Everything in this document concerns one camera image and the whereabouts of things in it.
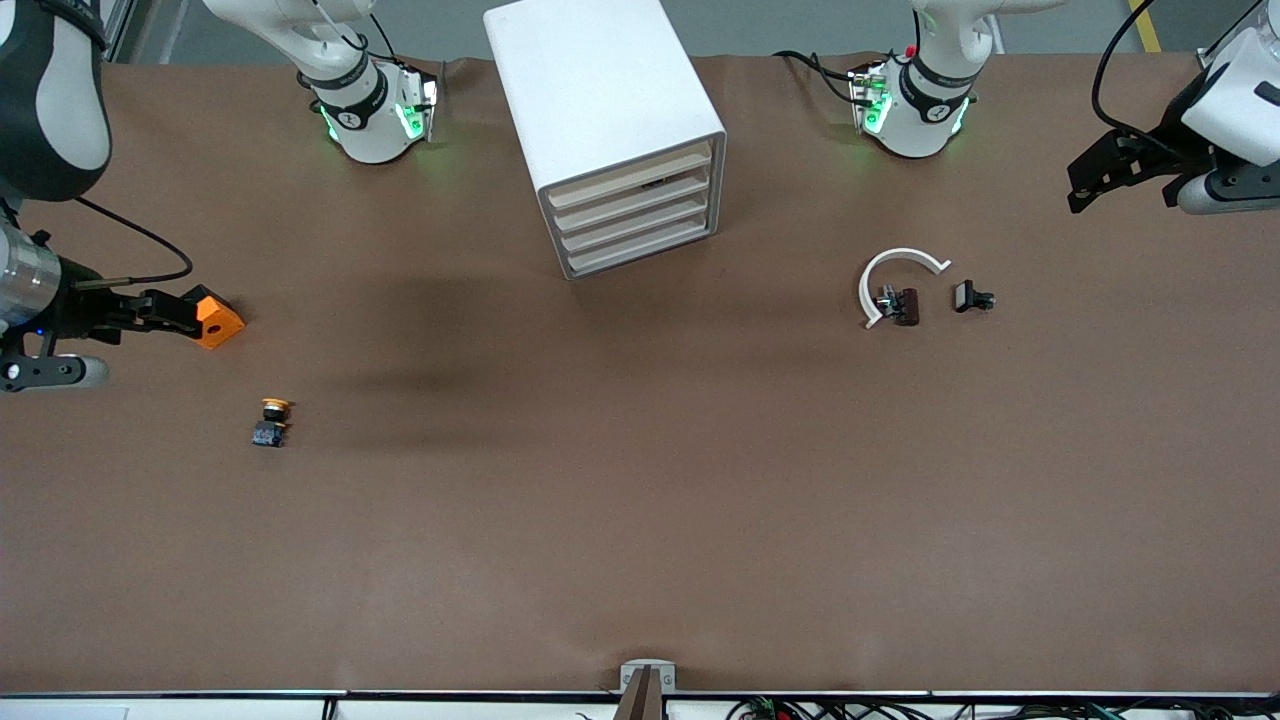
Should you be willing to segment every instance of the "gray bracket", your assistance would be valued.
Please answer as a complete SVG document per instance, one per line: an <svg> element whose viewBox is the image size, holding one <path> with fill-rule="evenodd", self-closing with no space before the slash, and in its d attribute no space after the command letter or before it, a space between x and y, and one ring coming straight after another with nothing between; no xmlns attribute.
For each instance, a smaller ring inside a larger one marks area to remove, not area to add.
<svg viewBox="0 0 1280 720"><path fill-rule="evenodd" d="M644 670L646 666L653 667L659 680L658 689L662 694L668 694L676 692L676 664L669 660L628 660L622 664L622 669L618 670L618 678L621 684L618 692L625 693L627 691L627 684L631 682L631 675Z"/></svg>

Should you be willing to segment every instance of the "white curved handle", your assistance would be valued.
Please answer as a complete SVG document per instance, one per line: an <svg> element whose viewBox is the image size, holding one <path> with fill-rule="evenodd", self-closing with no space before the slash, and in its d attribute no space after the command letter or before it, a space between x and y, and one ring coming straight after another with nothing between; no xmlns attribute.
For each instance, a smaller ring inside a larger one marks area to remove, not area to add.
<svg viewBox="0 0 1280 720"><path fill-rule="evenodd" d="M876 306L876 300L872 297L870 290L872 270L884 260L915 260L928 268L934 275L951 266L951 260L938 263L933 255L913 247L895 247L872 258L872 261L867 263L867 269L863 270L863 279L858 281L858 301L863 304L863 313L867 313L867 329L872 329L872 325L884 316L879 311L879 307Z"/></svg>

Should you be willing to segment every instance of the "brown table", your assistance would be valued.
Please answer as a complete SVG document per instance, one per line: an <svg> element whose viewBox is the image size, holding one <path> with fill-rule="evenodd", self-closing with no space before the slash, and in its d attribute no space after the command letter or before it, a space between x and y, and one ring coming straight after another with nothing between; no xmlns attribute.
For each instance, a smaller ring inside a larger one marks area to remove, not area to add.
<svg viewBox="0 0 1280 720"><path fill-rule="evenodd" d="M90 197L251 325L0 398L0 685L593 688L666 656L692 688L1275 688L1277 220L1160 183L1071 217L1093 63L995 59L906 161L794 65L698 60L721 233L576 283L489 63L388 167L292 69L108 68ZM1120 58L1107 104L1149 123L1193 72ZM108 274L172 263L23 219ZM899 245L955 265L884 266L924 320L865 331L852 282ZM966 277L996 311L948 310ZM268 395L284 450L248 443Z"/></svg>

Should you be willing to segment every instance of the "yellow stripe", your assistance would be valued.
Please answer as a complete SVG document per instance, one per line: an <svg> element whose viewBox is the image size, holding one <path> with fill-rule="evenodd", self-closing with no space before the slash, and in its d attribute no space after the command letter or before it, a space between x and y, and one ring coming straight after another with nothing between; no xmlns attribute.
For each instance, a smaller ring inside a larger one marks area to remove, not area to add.
<svg viewBox="0 0 1280 720"><path fill-rule="evenodd" d="M1129 9L1137 10L1142 0L1129 0ZM1151 24L1151 15L1143 13L1138 15L1138 37L1142 40L1142 49L1147 53L1160 53L1160 38L1156 37L1156 26Z"/></svg>

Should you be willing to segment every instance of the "white drawer unit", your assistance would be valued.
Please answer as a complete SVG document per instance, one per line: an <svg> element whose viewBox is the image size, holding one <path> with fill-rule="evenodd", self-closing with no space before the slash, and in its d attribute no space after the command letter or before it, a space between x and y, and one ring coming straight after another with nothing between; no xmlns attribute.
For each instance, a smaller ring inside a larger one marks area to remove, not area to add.
<svg viewBox="0 0 1280 720"><path fill-rule="evenodd" d="M658 0L521 0L484 23L566 277L716 232L724 126Z"/></svg>

